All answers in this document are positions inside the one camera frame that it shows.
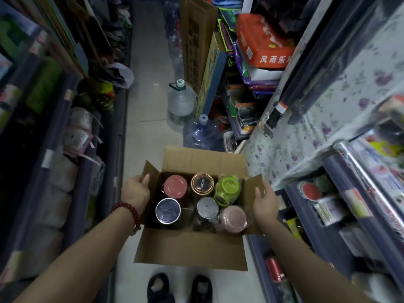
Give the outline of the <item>person's right forearm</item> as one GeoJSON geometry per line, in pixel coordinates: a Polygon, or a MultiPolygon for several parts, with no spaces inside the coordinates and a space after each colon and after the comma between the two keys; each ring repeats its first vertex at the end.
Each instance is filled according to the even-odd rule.
{"type": "Polygon", "coordinates": [[[256,222],[304,303],[372,303],[276,218],[256,218],[256,222]]]}

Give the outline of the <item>person's left forearm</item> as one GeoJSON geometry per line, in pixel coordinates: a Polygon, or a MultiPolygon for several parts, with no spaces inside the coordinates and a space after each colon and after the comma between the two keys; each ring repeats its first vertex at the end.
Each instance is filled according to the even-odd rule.
{"type": "Polygon", "coordinates": [[[135,220],[126,207],[64,251],[13,303],[89,303],[104,285],[135,220]]]}

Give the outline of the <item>person's right hand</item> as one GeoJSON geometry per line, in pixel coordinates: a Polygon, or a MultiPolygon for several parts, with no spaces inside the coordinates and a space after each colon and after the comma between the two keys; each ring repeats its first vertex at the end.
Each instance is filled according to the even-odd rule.
{"type": "Polygon", "coordinates": [[[262,181],[262,199],[254,199],[253,214],[258,225],[265,226],[278,221],[279,201],[271,185],[262,181]]]}

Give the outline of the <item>red round lid in wrap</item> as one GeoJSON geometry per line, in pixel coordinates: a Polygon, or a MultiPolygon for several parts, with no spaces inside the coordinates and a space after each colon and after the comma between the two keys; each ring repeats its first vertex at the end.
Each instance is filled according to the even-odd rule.
{"type": "Polygon", "coordinates": [[[299,182],[298,190],[303,198],[311,202],[317,202],[318,200],[323,198],[323,193],[320,188],[316,184],[311,182],[299,182]]]}

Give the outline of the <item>person's black slipper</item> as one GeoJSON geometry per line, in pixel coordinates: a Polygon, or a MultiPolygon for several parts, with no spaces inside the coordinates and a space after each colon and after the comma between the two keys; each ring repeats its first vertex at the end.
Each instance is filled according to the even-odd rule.
{"type": "Polygon", "coordinates": [[[158,273],[150,278],[147,287],[147,299],[148,303],[175,303],[166,273],[158,273]]]}
{"type": "Polygon", "coordinates": [[[213,303],[213,286],[207,276],[197,275],[194,278],[187,303],[213,303]]]}

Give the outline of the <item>jar with blue steel-rimmed lid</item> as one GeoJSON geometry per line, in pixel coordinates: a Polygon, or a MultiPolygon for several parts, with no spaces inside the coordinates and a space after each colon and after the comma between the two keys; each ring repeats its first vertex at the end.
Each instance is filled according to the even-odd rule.
{"type": "Polygon", "coordinates": [[[181,217],[181,206],[174,198],[164,198],[155,207],[157,221],[164,226],[176,224],[181,217]]]}

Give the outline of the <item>orange plastic package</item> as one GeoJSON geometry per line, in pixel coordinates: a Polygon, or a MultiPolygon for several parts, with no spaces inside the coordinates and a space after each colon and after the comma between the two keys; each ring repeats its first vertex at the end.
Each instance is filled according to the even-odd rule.
{"type": "Polygon", "coordinates": [[[296,49],[291,36],[259,14],[239,14],[235,31],[247,63],[256,68],[284,70],[296,49]]]}

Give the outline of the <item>dark plastic sheet roll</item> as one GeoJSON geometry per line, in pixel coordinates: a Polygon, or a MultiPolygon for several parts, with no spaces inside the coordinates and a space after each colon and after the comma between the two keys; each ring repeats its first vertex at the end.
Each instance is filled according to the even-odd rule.
{"type": "Polygon", "coordinates": [[[365,49],[404,0],[333,0],[319,23],[291,77],[280,90],[273,107],[263,115],[260,127],[274,138],[285,112],[288,125],[296,125],[357,55],[365,49]]]}

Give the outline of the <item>jar with clear orange-rimmed lid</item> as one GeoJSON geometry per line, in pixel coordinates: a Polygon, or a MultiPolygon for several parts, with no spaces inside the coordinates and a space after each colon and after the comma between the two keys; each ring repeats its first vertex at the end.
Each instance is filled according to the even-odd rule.
{"type": "Polygon", "coordinates": [[[215,180],[207,173],[196,173],[191,179],[190,187],[194,194],[208,196],[215,187],[215,180]]]}

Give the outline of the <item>jar with red lid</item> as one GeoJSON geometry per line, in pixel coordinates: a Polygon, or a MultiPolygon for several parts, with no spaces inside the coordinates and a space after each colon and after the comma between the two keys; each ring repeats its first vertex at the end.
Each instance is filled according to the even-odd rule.
{"type": "Polygon", "coordinates": [[[182,199],[188,192],[187,181],[181,175],[171,175],[164,181],[162,192],[169,198],[182,199]]]}

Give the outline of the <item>cardboard box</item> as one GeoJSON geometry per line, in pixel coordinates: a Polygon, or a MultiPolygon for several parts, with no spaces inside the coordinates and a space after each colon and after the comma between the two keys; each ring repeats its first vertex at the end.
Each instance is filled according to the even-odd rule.
{"type": "Polygon", "coordinates": [[[249,177],[244,154],[167,146],[161,170],[145,161],[142,177],[149,174],[150,201],[140,217],[144,224],[134,263],[203,267],[214,270],[248,271],[243,235],[261,234],[256,222],[241,234],[226,231],[204,233],[191,230],[191,209],[173,228],[158,226],[155,208],[163,199],[162,184],[169,175],[187,180],[197,173],[207,173],[215,180],[230,175],[241,179],[242,191],[236,203],[252,211],[255,188],[263,191],[262,175],[249,177]]]}

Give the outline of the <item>yellow and red toy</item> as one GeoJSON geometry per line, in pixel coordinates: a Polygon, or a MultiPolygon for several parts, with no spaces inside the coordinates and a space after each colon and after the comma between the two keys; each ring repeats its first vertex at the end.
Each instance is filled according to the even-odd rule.
{"type": "Polygon", "coordinates": [[[88,80],[88,85],[94,108],[100,113],[112,112],[118,99],[114,86],[110,82],[93,78],[88,80]]]}

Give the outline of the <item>tall brown cardboard carton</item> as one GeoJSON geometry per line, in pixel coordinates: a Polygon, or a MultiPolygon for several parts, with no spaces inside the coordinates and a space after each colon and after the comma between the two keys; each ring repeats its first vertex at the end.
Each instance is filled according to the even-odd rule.
{"type": "Polygon", "coordinates": [[[217,8],[206,0],[180,0],[184,80],[199,94],[217,8]]]}

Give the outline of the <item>pink plastic cup in wrap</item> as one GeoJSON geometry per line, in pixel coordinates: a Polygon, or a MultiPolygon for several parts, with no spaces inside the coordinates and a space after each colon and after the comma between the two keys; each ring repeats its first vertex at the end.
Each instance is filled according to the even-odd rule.
{"type": "Polygon", "coordinates": [[[218,216],[216,229],[231,234],[242,233],[249,226],[249,216],[244,208],[231,205],[222,209],[218,216]]]}

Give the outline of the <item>blue water cooler bottle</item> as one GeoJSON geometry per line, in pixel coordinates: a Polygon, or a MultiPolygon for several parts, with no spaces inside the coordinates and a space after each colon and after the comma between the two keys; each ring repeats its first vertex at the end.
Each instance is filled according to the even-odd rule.
{"type": "Polygon", "coordinates": [[[221,134],[218,126],[205,114],[191,119],[183,128],[183,147],[219,152],[221,134]]]}

